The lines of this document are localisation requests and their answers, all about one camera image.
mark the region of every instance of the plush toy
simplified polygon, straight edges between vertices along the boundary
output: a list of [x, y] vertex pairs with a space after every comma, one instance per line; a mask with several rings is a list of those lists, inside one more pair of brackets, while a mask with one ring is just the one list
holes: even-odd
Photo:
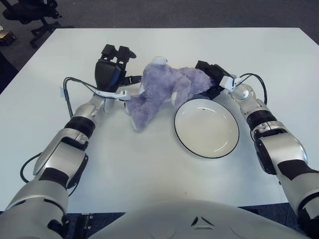
[[125, 103], [137, 131], [143, 130], [165, 102], [178, 108], [193, 95], [212, 86], [210, 77], [195, 68], [174, 69], [164, 57], [155, 57], [143, 71], [140, 94]]

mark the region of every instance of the stuffed bear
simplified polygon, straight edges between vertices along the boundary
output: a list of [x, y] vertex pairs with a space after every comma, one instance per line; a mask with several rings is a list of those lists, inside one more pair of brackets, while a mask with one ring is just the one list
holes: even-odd
[[178, 108], [193, 95], [212, 86], [210, 77], [195, 68], [174, 69], [164, 57], [155, 57], [143, 71], [140, 94], [125, 103], [137, 131], [142, 131], [165, 102]]

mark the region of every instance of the table surface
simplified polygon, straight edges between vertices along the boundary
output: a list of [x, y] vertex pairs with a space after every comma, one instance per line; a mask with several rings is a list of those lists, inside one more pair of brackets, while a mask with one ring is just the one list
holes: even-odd
[[[158, 55], [175, 68], [194, 67], [202, 60], [236, 75], [259, 74], [269, 109], [304, 145], [309, 166], [319, 169], [319, 46], [300, 29], [57, 29], [0, 95], [0, 210], [24, 184], [19, 177], [23, 163], [41, 152], [69, 120], [61, 95], [63, 79], [72, 76], [94, 84], [95, 63], [105, 44], [127, 46], [136, 53], [127, 75], [140, 75]], [[257, 80], [247, 84], [263, 98]], [[91, 98], [80, 84], [69, 89], [73, 109]], [[126, 89], [137, 93], [139, 86]], [[170, 199], [234, 206], [286, 202], [278, 179], [260, 167], [238, 106], [224, 94], [216, 101], [233, 113], [240, 130], [236, 148], [218, 159], [196, 156], [179, 143], [172, 107], [137, 133], [123, 103], [117, 102], [91, 137], [89, 163], [68, 212], [126, 212]], [[32, 168], [33, 163], [25, 169], [29, 179]]]

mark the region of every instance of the white sticker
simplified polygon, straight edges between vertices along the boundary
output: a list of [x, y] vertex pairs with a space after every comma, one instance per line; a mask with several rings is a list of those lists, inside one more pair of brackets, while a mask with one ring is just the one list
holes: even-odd
[[144, 89], [143, 85], [141, 84], [139, 94], [143, 93], [144, 91], [145, 91], [145, 89]]
[[65, 97], [65, 95], [64, 95], [64, 90], [63, 90], [63, 88], [62, 87], [60, 87], [60, 90], [61, 90], [61, 94], [60, 94], [60, 97]]

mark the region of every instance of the white bowl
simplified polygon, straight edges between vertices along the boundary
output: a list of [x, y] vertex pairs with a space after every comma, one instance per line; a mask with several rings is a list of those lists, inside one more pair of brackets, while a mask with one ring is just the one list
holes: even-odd
[[239, 139], [234, 116], [211, 100], [195, 99], [184, 103], [175, 114], [174, 124], [180, 142], [205, 158], [227, 155]]

